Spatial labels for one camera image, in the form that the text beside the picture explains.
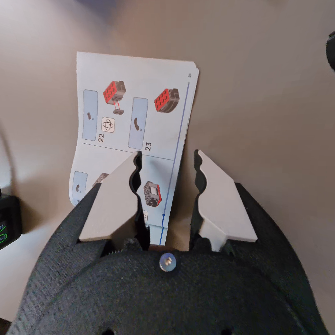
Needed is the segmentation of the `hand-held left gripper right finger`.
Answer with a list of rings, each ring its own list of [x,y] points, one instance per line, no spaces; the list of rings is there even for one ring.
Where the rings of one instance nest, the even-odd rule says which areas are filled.
[[[228,240],[256,242],[257,235],[233,178],[198,149],[194,152],[194,168],[199,193],[193,207],[189,250],[200,237],[210,241],[214,252]]]

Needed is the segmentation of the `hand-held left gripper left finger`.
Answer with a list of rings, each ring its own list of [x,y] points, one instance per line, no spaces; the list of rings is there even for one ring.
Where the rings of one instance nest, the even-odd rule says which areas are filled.
[[[150,231],[137,190],[141,185],[142,152],[136,151],[98,184],[79,240],[111,240],[117,250],[126,240],[136,238],[143,250],[150,245]]]

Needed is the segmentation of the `instruction booklet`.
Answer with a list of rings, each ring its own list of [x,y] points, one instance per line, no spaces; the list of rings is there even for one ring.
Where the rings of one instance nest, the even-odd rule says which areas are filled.
[[[77,53],[78,137],[69,179],[74,206],[141,151],[137,192],[151,243],[165,245],[198,77],[190,61]]]

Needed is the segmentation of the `red black toy brick build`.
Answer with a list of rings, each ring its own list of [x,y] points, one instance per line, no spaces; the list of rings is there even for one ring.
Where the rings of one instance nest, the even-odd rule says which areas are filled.
[[[329,34],[326,41],[326,58],[329,66],[335,71],[335,31]]]

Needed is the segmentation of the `grey desk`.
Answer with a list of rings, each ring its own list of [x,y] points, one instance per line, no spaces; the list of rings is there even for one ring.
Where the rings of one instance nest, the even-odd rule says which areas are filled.
[[[3,253],[9,302],[70,211],[77,51],[194,61],[170,229],[185,231],[201,149],[279,224],[318,299],[334,299],[333,30],[334,1],[1,1],[1,132],[29,232]]]

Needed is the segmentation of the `black cabled device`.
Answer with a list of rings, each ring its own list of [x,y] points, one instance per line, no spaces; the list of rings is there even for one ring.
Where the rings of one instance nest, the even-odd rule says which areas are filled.
[[[21,207],[14,195],[0,196],[0,249],[16,241],[23,233]]]

